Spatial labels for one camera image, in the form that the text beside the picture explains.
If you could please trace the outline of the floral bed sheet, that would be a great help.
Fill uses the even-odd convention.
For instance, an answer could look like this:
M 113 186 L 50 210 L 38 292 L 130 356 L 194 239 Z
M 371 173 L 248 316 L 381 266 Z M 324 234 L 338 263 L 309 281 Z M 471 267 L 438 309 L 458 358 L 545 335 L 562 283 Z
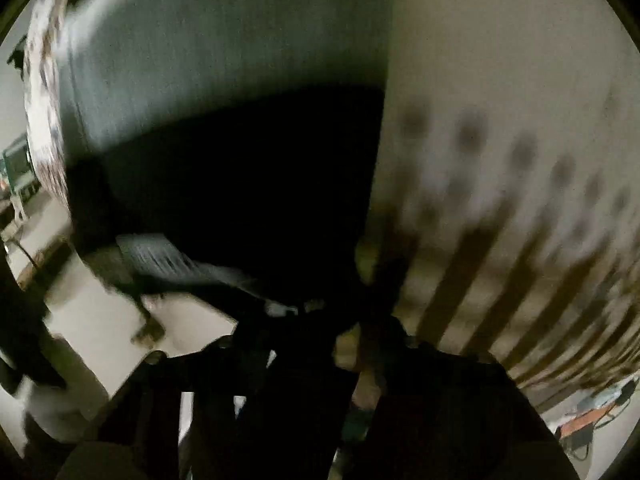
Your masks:
M 37 176 L 70 212 L 69 3 L 34 0 L 24 85 Z M 281 304 L 79 255 L 128 295 L 236 319 L 372 307 L 440 350 L 491 352 L 526 392 L 602 390 L 639 373 L 638 47 L 608 0 L 393 0 L 359 283 L 340 300 Z

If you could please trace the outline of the black patterned knit sweater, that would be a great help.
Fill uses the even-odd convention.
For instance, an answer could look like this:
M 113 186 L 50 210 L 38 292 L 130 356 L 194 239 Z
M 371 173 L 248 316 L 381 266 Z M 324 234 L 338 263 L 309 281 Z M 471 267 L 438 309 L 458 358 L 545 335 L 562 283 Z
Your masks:
M 70 0 L 58 55 L 78 252 L 281 304 L 359 283 L 393 0 Z

